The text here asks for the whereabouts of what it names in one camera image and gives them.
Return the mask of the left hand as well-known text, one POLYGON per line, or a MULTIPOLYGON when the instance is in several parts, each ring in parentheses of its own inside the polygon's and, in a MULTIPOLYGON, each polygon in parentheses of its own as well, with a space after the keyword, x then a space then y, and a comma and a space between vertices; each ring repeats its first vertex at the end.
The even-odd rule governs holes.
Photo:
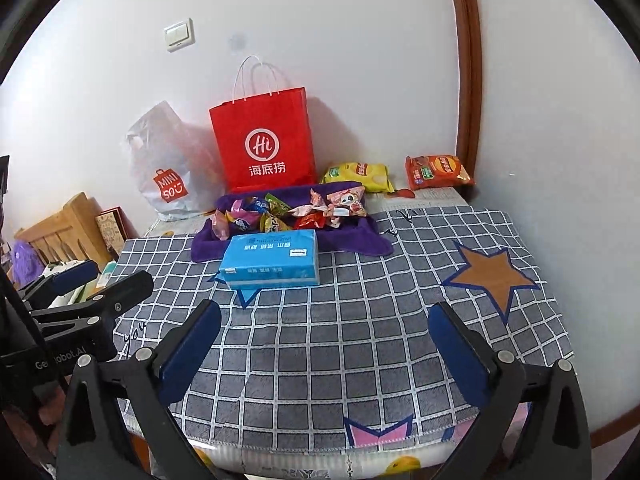
POLYGON ((5 403, 1 414, 17 440, 30 446, 51 443, 60 433, 65 393, 59 386, 28 390, 17 405, 5 403))

